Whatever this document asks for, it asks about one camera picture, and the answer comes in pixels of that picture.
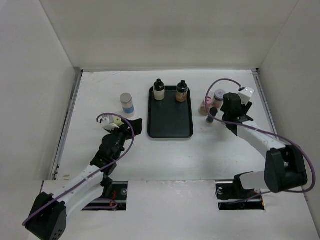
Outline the small black cap spice jar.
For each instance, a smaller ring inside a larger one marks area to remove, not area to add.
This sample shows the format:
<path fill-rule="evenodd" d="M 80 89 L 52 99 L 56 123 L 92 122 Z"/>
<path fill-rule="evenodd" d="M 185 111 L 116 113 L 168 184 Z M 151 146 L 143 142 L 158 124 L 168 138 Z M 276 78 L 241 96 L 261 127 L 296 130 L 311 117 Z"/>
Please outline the small black cap spice jar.
<path fill-rule="evenodd" d="M 215 120 L 215 117 L 216 117 L 217 113 L 218 113 L 218 109 L 215 108 L 215 107 L 211 107 L 209 109 L 209 113 L 208 113 L 208 116 L 206 118 L 206 122 L 208 124 L 212 124 L 214 122 L 214 120 Z"/>

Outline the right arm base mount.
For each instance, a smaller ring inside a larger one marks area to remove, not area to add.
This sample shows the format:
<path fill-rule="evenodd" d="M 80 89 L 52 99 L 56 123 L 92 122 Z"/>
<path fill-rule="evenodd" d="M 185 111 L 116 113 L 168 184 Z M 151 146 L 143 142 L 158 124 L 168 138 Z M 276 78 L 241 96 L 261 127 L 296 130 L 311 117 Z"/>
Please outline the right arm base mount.
<path fill-rule="evenodd" d="M 219 180 L 215 183 L 215 195 L 220 211 L 265 210 L 260 189 L 244 189 L 240 176 L 237 174 L 232 180 Z"/>

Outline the black cap brown spice bottle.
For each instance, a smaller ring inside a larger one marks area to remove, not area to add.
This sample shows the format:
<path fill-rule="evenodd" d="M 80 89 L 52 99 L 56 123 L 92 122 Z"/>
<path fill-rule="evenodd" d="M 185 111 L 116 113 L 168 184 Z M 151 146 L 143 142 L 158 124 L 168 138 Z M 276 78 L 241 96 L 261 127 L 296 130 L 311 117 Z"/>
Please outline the black cap brown spice bottle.
<path fill-rule="evenodd" d="M 175 99 L 180 103 L 185 102 L 187 100 L 188 90 L 189 88 L 186 81 L 181 80 L 176 86 Z"/>

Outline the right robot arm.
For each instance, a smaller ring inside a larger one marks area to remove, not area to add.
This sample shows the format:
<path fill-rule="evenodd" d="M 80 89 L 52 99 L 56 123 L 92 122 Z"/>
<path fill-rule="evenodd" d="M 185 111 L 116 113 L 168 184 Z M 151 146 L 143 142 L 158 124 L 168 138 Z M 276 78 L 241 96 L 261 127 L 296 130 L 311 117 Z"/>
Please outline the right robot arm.
<path fill-rule="evenodd" d="M 293 144 L 258 131 L 258 125 L 247 115 L 251 106 L 252 102 L 242 100 L 241 93 L 225 94 L 221 111 L 226 127 L 265 158 L 263 179 L 271 192 L 304 186 L 308 177 L 303 154 Z"/>

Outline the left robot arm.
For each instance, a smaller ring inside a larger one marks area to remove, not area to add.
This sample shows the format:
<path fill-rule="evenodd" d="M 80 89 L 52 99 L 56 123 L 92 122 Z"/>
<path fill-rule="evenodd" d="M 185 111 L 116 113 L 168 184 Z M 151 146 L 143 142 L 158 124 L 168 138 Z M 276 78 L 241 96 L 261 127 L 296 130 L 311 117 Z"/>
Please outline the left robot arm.
<path fill-rule="evenodd" d="M 35 199 L 27 219 L 22 223 L 40 240 L 58 240 L 66 230 L 68 221 L 87 208 L 94 200 L 108 199 L 112 195 L 110 175 L 117 162 L 127 155 L 129 140 L 142 133 L 143 120 L 129 120 L 115 113 L 103 113 L 96 118 L 107 131 L 89 165 L 73 180 L 53 193 L 41 192 Z"/>

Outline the silver cap blue label jar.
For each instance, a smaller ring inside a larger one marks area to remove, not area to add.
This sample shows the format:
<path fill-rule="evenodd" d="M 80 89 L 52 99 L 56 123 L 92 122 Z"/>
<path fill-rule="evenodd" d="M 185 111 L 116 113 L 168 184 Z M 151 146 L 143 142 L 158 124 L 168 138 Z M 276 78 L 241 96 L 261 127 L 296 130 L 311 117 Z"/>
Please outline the silver cap blue label jar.
<path fill-rule="evenodd" d="M 135 108 L 133 104 L 132 96 L 129 93 L 122 93 L 120 95 L 120 102 L 122 105 L 122 110 L 125 115 L 132 118 L 135 115 Z"/>

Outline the black cap white powder bottle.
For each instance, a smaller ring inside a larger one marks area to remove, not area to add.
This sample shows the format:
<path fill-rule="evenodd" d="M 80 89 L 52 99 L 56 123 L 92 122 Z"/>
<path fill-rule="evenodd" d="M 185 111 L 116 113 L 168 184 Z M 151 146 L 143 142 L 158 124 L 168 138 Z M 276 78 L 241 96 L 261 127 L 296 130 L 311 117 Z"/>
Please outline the black cap white powder bottle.
<path fill-rule="evenodd" d="M 162 101 L 165 98 L 165 84 L 160 78 L 153 84 L 153 95 L 156 101 Z"/>

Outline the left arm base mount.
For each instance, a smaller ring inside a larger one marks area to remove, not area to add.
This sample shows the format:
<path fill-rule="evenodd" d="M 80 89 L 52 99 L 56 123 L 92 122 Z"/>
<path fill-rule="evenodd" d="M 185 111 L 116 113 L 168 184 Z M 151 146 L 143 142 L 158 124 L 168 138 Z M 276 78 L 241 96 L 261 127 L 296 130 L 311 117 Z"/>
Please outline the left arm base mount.
<path fill-rule="evenodd" d="M 101 183 L 103 192 L 100 197 L 88 204 L 83 211 L 126 211 L 128 182 L 113 181 L 107 177 Z"/>

